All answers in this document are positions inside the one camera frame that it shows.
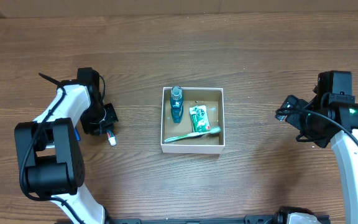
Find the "green white toothbrush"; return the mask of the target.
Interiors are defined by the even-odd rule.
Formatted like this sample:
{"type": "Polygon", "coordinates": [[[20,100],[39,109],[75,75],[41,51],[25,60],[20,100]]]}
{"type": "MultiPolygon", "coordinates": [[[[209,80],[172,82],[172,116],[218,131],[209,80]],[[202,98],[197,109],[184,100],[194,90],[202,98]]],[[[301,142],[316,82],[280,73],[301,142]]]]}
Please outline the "green white toothbrush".
{"type": "Polygon", "coordinates": [[[193,133],[189,133],[186,135],[182,135],[182,136],[175,136],[175,137],[170,137],[164,140],[164,143],[169,143],[169,142],[175,142],[175,141],[179,141],[182,139],[188,139],[188,138],[196,138],[196,137],[201,137],[205,134],[219,134],[221,132],[221,128],[219,126],[213,127],[208,131],[203,131],[203,132],[193,132],[193,133]]]}

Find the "green white soap packet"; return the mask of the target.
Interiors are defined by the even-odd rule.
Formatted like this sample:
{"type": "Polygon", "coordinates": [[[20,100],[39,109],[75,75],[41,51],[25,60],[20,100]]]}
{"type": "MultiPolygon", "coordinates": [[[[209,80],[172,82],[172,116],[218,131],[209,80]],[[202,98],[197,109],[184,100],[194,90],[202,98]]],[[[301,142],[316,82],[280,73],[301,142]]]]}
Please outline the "green white soap packet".
{"type": "Polygon", "coordinates": [[[193,132],[207,132],[211,129],[206,105],[189,108],[193,132]]]}

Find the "teal toothpaste tube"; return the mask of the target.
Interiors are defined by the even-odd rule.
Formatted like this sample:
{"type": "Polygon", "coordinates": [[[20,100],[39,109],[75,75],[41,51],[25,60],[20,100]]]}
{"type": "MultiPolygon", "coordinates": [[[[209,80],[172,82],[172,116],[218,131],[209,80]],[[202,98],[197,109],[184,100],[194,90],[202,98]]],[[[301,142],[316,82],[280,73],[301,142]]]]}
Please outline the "teal toothpaste tube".
{"type": "Polygon", "coordinates": [[[108,141],[110,143],[111,146],[115,146],[116,145],[116,137],[115,135],[113,134],[112,131],[110,130],[107,130],[107,137],[108,137],[108,141]]]}

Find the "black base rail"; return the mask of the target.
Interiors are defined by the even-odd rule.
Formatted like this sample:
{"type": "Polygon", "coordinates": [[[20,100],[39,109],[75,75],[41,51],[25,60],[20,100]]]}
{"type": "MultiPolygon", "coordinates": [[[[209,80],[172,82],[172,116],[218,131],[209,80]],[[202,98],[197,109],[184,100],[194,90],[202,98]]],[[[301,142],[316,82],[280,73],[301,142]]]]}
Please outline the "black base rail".
{"type": "Polygon", "coordinates": [[[141,220],[138,218],[110,219],[110,224],[264,224],[273,223],[273,215],[246,215],[242,218],[201,218],[141,220]]]}

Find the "blue disposable razor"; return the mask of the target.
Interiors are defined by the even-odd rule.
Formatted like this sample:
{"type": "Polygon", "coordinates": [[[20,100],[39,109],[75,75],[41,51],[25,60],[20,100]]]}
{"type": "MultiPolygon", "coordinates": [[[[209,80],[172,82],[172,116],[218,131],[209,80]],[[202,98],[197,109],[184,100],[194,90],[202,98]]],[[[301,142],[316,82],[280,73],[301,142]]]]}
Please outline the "blue disposable razor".
{"type": "Polygon", "coordinates": [[[75,128],[74,130],[75,130],[76,140],[77,140],[77,141],[80,141],[80,140],[81,140],[81,138],[80,138],[80,134],[79,134],[79,132],[78,132],[78,129],[77,129],[77,128],[75,128]]]}

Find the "white cardboard box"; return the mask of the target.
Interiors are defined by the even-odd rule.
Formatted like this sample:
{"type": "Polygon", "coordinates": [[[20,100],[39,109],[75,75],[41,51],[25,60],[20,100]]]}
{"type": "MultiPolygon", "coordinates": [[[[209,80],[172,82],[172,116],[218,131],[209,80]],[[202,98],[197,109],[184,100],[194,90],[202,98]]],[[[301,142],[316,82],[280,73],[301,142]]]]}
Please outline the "white cardboard box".
{"type": "Polygon", "coordinates": [[[224,91],[222,88],[183,87],[184,112],[180,123],[174,123],[170,106],[170,87],[162,90],[160,145],[164,153],[220,154],[226,145],[224,119],[224,91]],[[220,127],[217,134],[182,139],[175,142],[164,140],[191,133],[189,108],[205,105],[212,128],[220,127]]]}

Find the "blue mouthwash bottle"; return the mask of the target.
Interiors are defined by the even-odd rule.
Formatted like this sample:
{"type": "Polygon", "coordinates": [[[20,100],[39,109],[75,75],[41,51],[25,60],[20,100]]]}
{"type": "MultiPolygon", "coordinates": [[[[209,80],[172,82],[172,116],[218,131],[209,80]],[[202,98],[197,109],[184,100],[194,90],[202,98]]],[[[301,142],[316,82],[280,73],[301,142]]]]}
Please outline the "blue mouthwash bottle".
{"type": "Polygon", "coordinates": [[[174,123],[180,123],[184,109],[183,90],[180,86],[174,86],[170,91],[171,116],[174,123]]]}

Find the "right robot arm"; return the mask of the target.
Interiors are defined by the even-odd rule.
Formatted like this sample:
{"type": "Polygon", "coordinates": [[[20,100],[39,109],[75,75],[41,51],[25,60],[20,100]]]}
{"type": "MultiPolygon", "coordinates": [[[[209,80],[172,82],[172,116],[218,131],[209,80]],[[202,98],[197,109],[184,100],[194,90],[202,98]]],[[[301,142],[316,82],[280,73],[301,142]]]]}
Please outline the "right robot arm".
{"type": "Polygon", "coordinates": [[[352,73],[322,72],[313,91],[309,102],[288,95],[275,117],[299,130],[298,142],[331,147],[341,176],[345,222],[358,223],[358,103],[352,73]]]}

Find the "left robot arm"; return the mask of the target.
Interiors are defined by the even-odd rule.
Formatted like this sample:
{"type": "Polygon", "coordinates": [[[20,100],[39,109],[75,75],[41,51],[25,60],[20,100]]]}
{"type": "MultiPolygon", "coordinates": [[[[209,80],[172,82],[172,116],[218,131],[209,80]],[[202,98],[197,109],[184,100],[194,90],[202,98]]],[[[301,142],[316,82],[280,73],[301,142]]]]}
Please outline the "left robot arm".
{"type": "Polygon", "coordinates": [[[113,105],[104,103],[104,78],[91,67],[79,68],[72,80],[42,78],[57,86],[56,97],[41,115],[14,129],[21,191],[33,201],[56,204],[72,223],[112,223],[85,185],[76,131],[81,124],[85,134],[106,135],[116,145],[118,118],[113,105]]]}

